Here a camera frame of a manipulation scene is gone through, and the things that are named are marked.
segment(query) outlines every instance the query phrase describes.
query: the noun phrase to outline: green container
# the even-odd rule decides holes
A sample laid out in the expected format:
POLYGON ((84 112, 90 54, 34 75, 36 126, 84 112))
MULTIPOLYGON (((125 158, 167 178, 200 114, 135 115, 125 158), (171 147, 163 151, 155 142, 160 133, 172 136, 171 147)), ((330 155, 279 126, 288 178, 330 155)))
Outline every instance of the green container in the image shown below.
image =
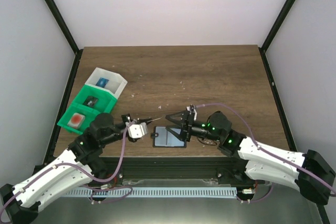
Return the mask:
POLYGON ((65 128, 68 132, 74 132, 81 135, 98 114, 110 113, 116 102, 117 99, 108 91, 84 85, 62 118, 58 121, 57 125, 65 128), (98 101, 93 108, 83 105, 89 96, 98 98, 98 101), (85 120, 79 129, 74 129, 68 126, 68 122, 74 113, 85 115, 85 120))
POLYGON ((111 113, 117 103, 117 99, 109 92, 88 85, 82 87, 73 103, 83 104, 89 96, 98 98, 98 102, 94 105, 93 109, 98 110, 100 113, 111 113))
POLYGON ((84 130, 89 127, 90 123, 96 118, 98 114, 100 114, 98 110, 92 109, 82 104, 72 103, 62 118, 58 121, 57 125, 65 128, 68 132, 74 132, 81 135, 84 130), (74 113, 79 113, 85 116, 84 122, 78 129, 74 129, 67 125, 74 113))

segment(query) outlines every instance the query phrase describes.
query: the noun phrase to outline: white backdrop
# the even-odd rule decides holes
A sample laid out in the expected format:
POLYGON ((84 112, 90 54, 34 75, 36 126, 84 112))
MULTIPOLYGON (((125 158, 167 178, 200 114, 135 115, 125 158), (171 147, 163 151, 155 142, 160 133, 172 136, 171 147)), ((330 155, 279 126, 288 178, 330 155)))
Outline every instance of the white backdrop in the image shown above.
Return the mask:
POLYGON ((55 0, 84 46, 261 44, 285 0, 55 0))
MULTIPOLYGON (((267 51, 299 151, 336 169, 336 0, 297 0, 267 51)), ((336 223, 336 198, 326 210, 336 223)))
POLYGON ((75 55, 44 0, 0 3, 1 187, 42 164, 75 55))

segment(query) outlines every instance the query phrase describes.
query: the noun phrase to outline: white perforated rail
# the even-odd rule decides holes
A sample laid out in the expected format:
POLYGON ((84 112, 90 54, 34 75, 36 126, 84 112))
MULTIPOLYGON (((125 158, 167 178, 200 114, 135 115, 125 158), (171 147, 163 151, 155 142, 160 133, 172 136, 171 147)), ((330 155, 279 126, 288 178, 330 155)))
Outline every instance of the white perforated rail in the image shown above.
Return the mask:
MULTIPOLYGON (((99 192, 95 197, 117 198, 125 195, 129 189, 99 192)), ((83 187, 73 189, 63 197, 89 197, 92 191, 83 187)), ((128 198, 235 198, 235 187, 134 187, 128 198)))

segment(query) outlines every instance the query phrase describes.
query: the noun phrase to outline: white container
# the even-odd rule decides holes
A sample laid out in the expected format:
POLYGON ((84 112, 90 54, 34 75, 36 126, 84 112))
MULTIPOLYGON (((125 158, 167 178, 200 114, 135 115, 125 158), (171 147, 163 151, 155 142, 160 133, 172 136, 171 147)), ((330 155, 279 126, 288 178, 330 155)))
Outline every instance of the white container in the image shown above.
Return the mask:
POLYGON ((90 75, 85 85, 95 87, 97 89, 105 90, 111 93, 116 99, 119 98, 121 92, 126 87, 127 81, 118 73, 114 73, 105 69, 96 68, 90 75), (105 87, 96 86, 100 78, 108 79, 105 87))

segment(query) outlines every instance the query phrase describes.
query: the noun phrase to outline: wooden table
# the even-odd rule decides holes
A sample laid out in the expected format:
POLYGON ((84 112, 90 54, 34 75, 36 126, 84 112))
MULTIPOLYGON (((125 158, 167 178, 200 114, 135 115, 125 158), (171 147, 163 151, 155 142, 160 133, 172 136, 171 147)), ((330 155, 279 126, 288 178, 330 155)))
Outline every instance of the wooden table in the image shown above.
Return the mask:
MULTIPOLYGON (((133 118, 160 118, 190 104, 222 102, 246 119, 258 141, 288 149, 257 46, 86 47, 69 104, 95 67, 119 73, 128 81, 112 111, 117 123, 127 113, 133 118)), ((200 108, 197 119, 206 120, 217 110, 232 121, 233 129, 248 134, 240 119, 225 108, 200 108)), ((166 125, 171 123, 162 118, 149 130, 166 125)), ((75 137, 61 129, 55 155, 75 137)), ((125 155, 222 156, 216 146, 194 138, 187 148, 153 148, 152 144, 149 135, 136 143, 127 141, 125 155)), ((120 149, 121 141, 113 143, 102 156, 119 156, 120 149)))

